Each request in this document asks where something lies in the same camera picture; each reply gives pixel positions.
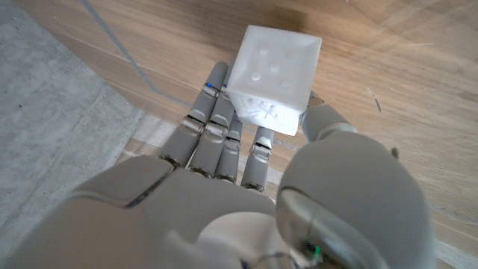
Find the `wooden floor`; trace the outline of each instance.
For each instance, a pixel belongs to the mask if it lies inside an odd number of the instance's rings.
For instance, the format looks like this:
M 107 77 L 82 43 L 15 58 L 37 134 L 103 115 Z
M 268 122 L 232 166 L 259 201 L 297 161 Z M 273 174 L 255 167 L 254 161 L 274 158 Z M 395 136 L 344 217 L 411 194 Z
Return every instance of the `wooden floor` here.
M 173 122 L 248 25 L 321 36 L 313 91 L 360 132 L 397 147 L 437 237 L 478 256 L 478 1 L 15 2 L 130 102 Z M 253 132 L 246 127 L 245 151 Z M 276 138 L 280 171 L 305 138 Z

